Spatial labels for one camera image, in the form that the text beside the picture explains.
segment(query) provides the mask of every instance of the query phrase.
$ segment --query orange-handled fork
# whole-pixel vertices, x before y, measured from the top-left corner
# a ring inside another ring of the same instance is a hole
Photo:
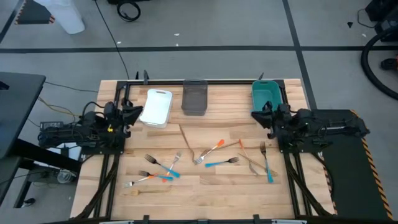
[[[180,159],[180,157],[181,157],[181,151],[179,151],[179,152],[175,155],[174,160],[173,160],[173,163],[172,163],[172,165],[170,166],[170,170],[173,169],[174,164]]]
[[[122,186],[123,186],[123,188],[132,187],[135,183],[138,183],[138,182],[143,181],[143,180],[148,180],[148,179],[151,179],[151,178],[154,178],[154,177],[156,177],[156,175],[150,175],[148,177],[144,177],[144,178],[136,180],[136,181],[130,181],[130,182],[124,183],[124,184],[122,184]]]
[[[205,159],[205,157],[206,157],[208,154],[210,154],[211,152],[213,152],[213,150],[215,150],[216,148],[222,146],[223,144],[224,144],[224,139],[221,139],[221,140],[217,143],[217,145],[215,145],[214,147],[212,147],[206,154],[204,154],[203,156],[200,156],[198,159],[196,159],[195,161],[193,161],[193,163],[194,163],[195,165],[198,165],[199,163],[201,163],[201,162]]]

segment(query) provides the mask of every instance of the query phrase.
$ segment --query metal fork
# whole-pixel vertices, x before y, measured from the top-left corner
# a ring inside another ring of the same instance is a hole
[[[173,160],[173,163],[172,163],[172,165],[170,166],[170,170],[173,169],[174,164],[180,159],[181,154],[182,154],[181,151],[178,151],[178,153],[176,153],[176,155],[175,155],[175,157],[174,157],[174,160]]]
[[[240,139],[239,139],[239,145],[241,146],[241,149],[243,150],[243,152],[245,153],[245,155],[246,155],[247,157],[249,157],[248,153],[246,152],[246,150],[245,150],[244,147],[243,147],[242,140],[240,140]],[[253,165],[251,164],[251,161],[249,161],[249,169],[250,169],[250,171],[251,171],[254,175],[259,175],[259,173],[257,173],[256,170],[254,170]]]
[[[206,152],[206,154],[201,154],[200,157],[198,159],[196,159],[195,161],[193,161],[193,163],[195,165],[198,165],[199,163],[201,163],[205,157],[210,154],[211,152],[213,152],[216,148],[220,147],[222,144],[224,144],[224,140],[222,139],[220,142],[217,143],[217,145],[215,145],[214,147],[212,147],[208,152]]]
[[[151,179],[151,178],[154,178],[154,176],[144,177],[144,178],[136,180],[136,181],[130,181],[130,182],[122,184],[122,186],[123,186],[123,188],[132,187],[135,183],[138,183],[143,180]]]
[[[260,150],[262,155],[266,158],[266,171],[267,171],[267,176],[268,176],[268,183],[273,183],[274,179],[272,178],[271,170],[268,166],[268,160],[267,160],[267,148],[266,148],[266,142],[261,142],[260,143]]]

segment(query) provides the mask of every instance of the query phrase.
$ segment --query wood plank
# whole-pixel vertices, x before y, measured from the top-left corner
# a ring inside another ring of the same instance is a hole
[[[306,108],[301,81],[285,80],[285,85],[292,109]],[[116,81],[102,81],[98,103],[104,105],[113,100],[115,88]],[[269,130],[263,129],[250,116],[250,85],[209,85],[208,109],[204,116],[183,114],[181,86],[134,86],[129,97],[135,105],[144,105],[147,91],[151,88],[173,93],[169,123],[166,128],[157,129],[138,121],[131,128],[132,137],[126,141],[126,151],[119,164],[113,220],[141,220],[143,215],[150,215],[153,220],[245,219],[252,218],[253,214],[260,214],[261,218],[293,218],[287,174],[277,141],[267,139]],[[242,153],[238,144],[214,151],[205,162],[194,165],[180,126],[195,158],[220,139],[224,139],[226,144],[242,139],[248,156],[264,164],[259,146],[261,141],[265,141],[274,183],[267,182],[267,174],[260,167],[254,166],[260,175],[253,175],[248,161],[242,157],[234,164],[209,168],[204,166],[207,162],[224,161],[238,156],[238,153]],[[182,152],[182,156],[176,163],[175,170],[181,174],[181,178],[166,183],[154,178],[128,189],[121,187],[124,182],[140,179],[137,175],[139,170],[153,174],[165,173],[161,167],[147,162],[145,154],[150,154],[161,164],[169,166],[178,151]],[[72,217],[81,212],[98,186],[102,159],[100,156],[93,158],[95,159],[82,167]],[[322,165],[311,155],[305,154],[302,155],[302,164],[308,188],[325,209],[333,213]],[[132,196],[133,189],[169,191]],[[299,198],[299,204],[303,210],[302,198]]]

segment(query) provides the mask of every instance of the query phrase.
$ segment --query black cable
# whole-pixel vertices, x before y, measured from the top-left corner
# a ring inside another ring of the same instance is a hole
[[[333,196],[335,194],[335,183],[333,181],[333,177],[331,175],[331,172],[329,170],[329,168],[326,166],[325,161],[323,161],[321,159],[321,157],[318,156],[318,154],[316,152],[311,153],[326,169],[326,171],[328,172],[328,176],[329,176],[329,182],[330,182],[330,197],[333,199]]]
[[[385,84],[383,84],[373,73],[371,70],[371,67],[369,66],[369,61],[368,61],[368,56],[369,56],[369,51],[372,49],[373,45],[382,39],[383,37],[390,35],[393,32],[398,32],[398,26],[394,26],[391,28],[388,28],[387,30],[379,33],[378,35],[375,35],[364,47],[362,54],[361,54],[361,66],[363,69],[363,72],[367,76],[367,78],[371,81],[371,83],[378,88],[380,91],[382,91],[384,94],[387,96],[390,96],[391,98],[398,100],[398,93],[395,92],[394,90],[391,90]]]
[[[76,147],[80,147],[80,146],[67,147],[67,146],[65,145],[65,143],[63,143],[63,147],[62,147],[62,148],[60,148],[60,147],[52,147],[52,148],[54,148],[54,149],[67,149],[67,150],[69,150],[69,149],[74,149],[74,148],[76,148]]]
[[[75,125],[73,125],[73,127],[72,127],[72,133],[71,133],[71,135],[72,135],[73,140],[77,143],[78,141],[75,139],[75,135],[74,135],[74,132],[76,131],[76,130],[75,130],[76,125],[77,125],[77,122],[76,122]],[[81,141],[84,141],[85,138],[83,137],[83,135],[82,135],[79,131],[76,131],[76,132],[80,135]]]
[[[102,15],[102,12],[101,12],[101,10],[100,10],[100,7],[98,6],[97,1],[94,0],[94,2],[95,2],[95,5],[97,6],[98,12],[99,12],[99,14],[101,15],[102,20],[103,20],[104,23],[105,23],[106,28],[107,28],[108,31],[109,31],[109,34],[110,34],[111,37],[112,37],[114,46],[116,47],[116,50],[118,51],[119,57],[120,57],[120,59],[121,59],[121,61],[122,61],[122,63],[123,63],[124,69],[125,69],[125,71],[126,71],[127,79],[130,80],[129,71],[127,70],[126,64],[124,63],[124,60],[123,60],[123,58],[122,58],[122,55],[120,54],[119,47],[118,47],[118,45],[117,45],[117,43],[116,43],[116,41],[115,41],[115,39],[114,39],[114,37],[113,37],[113,34],[112,34],[111,30],[110,30],[109,27],[108,27],[108,24],[107,24],[106,21],[105,21],[104,16]]]
[[[43,173],[46,173],[46,172],[48,172],[48,171],[36,172],[36,173],[25,174],[25,175],[19,175],[19,176],[17,176],[17,177],[13,177],[13,178],[10,178],[10,179],[5,180],[5,181],[3,181],[3,182],[0,182],[0,185],[2,185],[2,184],[4,184],[4,183],[7,183],[7,182],[10,182],[10,181],[13,181],[13,180],[16,179],[16,178],[25,177],[25,176],[32,175],[32,174],[43,174]]]
[[[50,82],[44,82],[44,83],[49,84],[49,85],[60,86],[60,87],[64,87],[64,88],[68,88],[68,89],[76,90],[76,91],[85,91],[85,92],[98,93],[98,91],[94,91],[94,90],[81,90],[81,89],[77,89],[77,88],[73,88],[73,87],[69,87],[69,86],[65,86],[65,85],[59,85],[59,84],[55,84],[55,83],[50,83]]]
[[[38,128],[40,128],[40,126],[39,125],[37,125],[36,123],[34,123],[33,121],[31,121],[29,118],[27,119],[28,121],[30,121],[34,126],[36,126],[36,127],[38,127]]]
[[[86,109],[87,109],[87,106],[90,105],[90,104],[94,104],[94,105],[96,105],[96,106],[99,107],[99,108],[104,108],[104,106],[100,106],[99,104],[95,103],[94,101],[88,102],[88,103],[85,105],[85,107],[83,108],[83,112],[81,113],[81,122],[84,122],[84,121],[85,121]]]
[[[305,185],[305,183],[301,180],[299,175],[297,174],[296,170],[293,168],[292,162],[289,160],[286,160],[286,171],[291,178],[294,179],[295,183],[297,186],[300,188],[301,192],[306,196],[314,210],[318,213],[319,216],[332,216],[328,211],[326,211],[322,205],[318,202],[318,200],[313,196],[311,191],[308,189],[308,187]]]
[[[124,5],[124,4],[130,4],[130,5],[132,5],[133,7],[135,7],[135,8],[137,9],[137,11],[138,11],[137,16],[136,16],[136,17],[129,17],[125,12],[123,12],[123,11],[121,10],[121,7],[122,7],[122,5]],[[118,3],[118,6],[117,6],[117,10],[118,10],[118,15],[120,16],[120,18],[121,18],[122,20],[126,21],[126,22],[133,22],[133,21],[136,21],[136,20],[141,16],[141,9],[140,9],[139,6],[137,5],[137,3],[135,3],[133,0],[125,0],[125,1],[119,2],[119,3]]]
[[[51,172],[53,175],[54,175],[54,177],[57,175],[57,173],[56,172]],[[55,186],[54,187],[51,187],[51,183],[49,183],[49,176],[47,177],[47,178],[45,178],[45,183],[43,183],[43,184],[41,184],[41,185],[38,185],[37,183],[36,183],[36,181],[38,181],[38,180],[40,180],[42,177],[39,177],[38,179],[36,179],[36,180],[34,180],[34,181],[32,181],[33,182],[33,186],[35,186],[35,187],[43,187],[43,186],[47,186],[47,188],[49,188],[49,189],[56,189],[58,186],[59,186],[59,183],[56,183],[55,184]]]
[[[359,13],[360,13],[362,10],[365,10],[365,9],[360,9],[360,10],[358,10],[358,12],[356,13],[356,21],[358,22],[358,24],[360,24],[360,25],[362,25],[362,26],[365,26],[365,27],[367,27],[367,28],[375,28],[375,27],[377,26],[377,24],[374,25],[374,26],[369,26],[369,25],[363,24],[362,22],[359,21]]]

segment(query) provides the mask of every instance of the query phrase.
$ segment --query black metal bracket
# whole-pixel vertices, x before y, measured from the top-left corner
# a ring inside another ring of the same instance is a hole
[[[253,215],[254,224],[261,224],[260,216],[258,214]]]
[[[9,85],[7,85],[4,82],[0,81],[0,90],[8,90],[9,88],[10,88]]]
[[[142,224],[149,224],[149,215],[144,215],[144,218],[142,218]]]
[[[208,224],[208,223],[209,223],[209,220],[207,220],[207,219],[198,220],[198,224]]]
[[[136,72],[136,80],[139,80],[139,72]],[[142,82],[143,85],[148,85],[149,75],[147,70],[144,70],[144,81]]]

